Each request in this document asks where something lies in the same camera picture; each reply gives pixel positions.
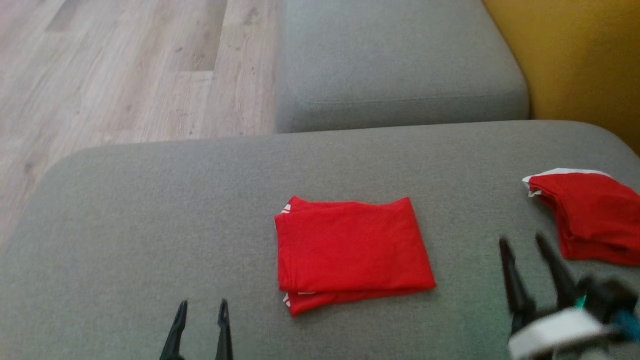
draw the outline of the gray upholstery fabric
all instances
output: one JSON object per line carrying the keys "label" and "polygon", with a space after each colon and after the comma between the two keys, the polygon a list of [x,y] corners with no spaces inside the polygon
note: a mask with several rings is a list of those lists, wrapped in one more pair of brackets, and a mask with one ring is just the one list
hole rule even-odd
{"label": "gray upholstery fabric", "polygon": [[[516,121],[120,145],[52,168],[0,255],[0,358],[155,359],[188,298],[182,349],[212,359],[229,301],[236,359],[507,359],[497,241],[538,302],[555,302],[535,231],[550,213],[526,175],[595,168],[640,190],[640,160],[573,122]],[[409,196],[437,289],[292,319],[273,215],[292,195]],[[575,275],[640,270],[571,262]]]}
{"label": "gray upholstery fabric", "polygon": [[528,119],[482,2],[285,0],[278,132]]}

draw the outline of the folded red t-shirt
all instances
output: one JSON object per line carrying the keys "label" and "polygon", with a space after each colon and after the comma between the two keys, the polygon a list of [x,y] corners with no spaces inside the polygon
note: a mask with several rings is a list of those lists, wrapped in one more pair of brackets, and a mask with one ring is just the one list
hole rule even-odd
{"label": "folded red t-shirt", "polygon": [[596,170],[556,168],[522,181],[555,215],[567,259],[640,265],[640,196]]}
{"label": "folded red t-shirt", "polygon": [[409,198],[370,205],[293,197],[275,223],[278,281],[293,316],[435,287]]}

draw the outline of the floor plank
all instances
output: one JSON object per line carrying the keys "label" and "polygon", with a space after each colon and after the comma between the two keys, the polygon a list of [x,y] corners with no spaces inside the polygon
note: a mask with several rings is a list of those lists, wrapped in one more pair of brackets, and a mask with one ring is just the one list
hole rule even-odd
{"label": "floor plank", "polygon": [[273,131],[278,0],[0,0],[0,250],[87,147]]}

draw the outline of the red cloth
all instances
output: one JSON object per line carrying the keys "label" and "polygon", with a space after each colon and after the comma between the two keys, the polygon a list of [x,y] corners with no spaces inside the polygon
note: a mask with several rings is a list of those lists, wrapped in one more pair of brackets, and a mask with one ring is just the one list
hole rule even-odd
{"label": "red cloth", "polygon": [[554,169],[523,181],[554,212],[565,258],[640,265],[640,196],[629,187],[581,169]]}
{"label": "red cloth", "polygon": [[435,287],[409,198],[370,205],[293,197],[275,223],[278,281],[293,316]]}

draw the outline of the gray seat cushion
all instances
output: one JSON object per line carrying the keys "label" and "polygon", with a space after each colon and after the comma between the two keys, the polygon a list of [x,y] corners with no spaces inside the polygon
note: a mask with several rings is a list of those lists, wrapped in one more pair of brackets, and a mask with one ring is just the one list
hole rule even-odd
{"label": "gray seat cushion", "polygon": [[[0,256],[0,358],[154,359],[188,298],[182,350],[212,359],[220,299],[237,359],[507,359],[497,241],[555,302],[534,233],[551,214],[520,180],[595,168],[640,190],[640,160],[599,127],[516,121],[120,145],[52,168]],[[273,215],[290,196],[413,202],[438,287],[292,319]],[[575,275],[635,268],[570,262]]]}
{"label": "gray seat cushion", "polygon": [[528,119],[480,1],[285,0],[279,132]]}

